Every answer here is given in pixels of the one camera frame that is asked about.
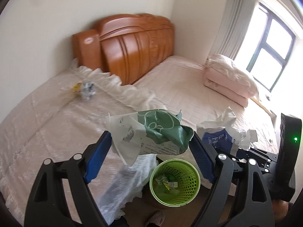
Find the person's right hand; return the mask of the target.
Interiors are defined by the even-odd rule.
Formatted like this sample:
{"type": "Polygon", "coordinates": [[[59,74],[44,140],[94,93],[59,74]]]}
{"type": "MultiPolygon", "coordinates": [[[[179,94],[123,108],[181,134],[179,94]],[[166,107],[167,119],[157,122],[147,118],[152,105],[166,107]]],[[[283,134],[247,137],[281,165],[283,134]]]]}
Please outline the person's right hand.
{"type": "Polygon", "coordinates": [[[279,224],[285,218],[292,205],[293,203],[291,202],[276,199],[272,200],[275,225],[279,224]]]}

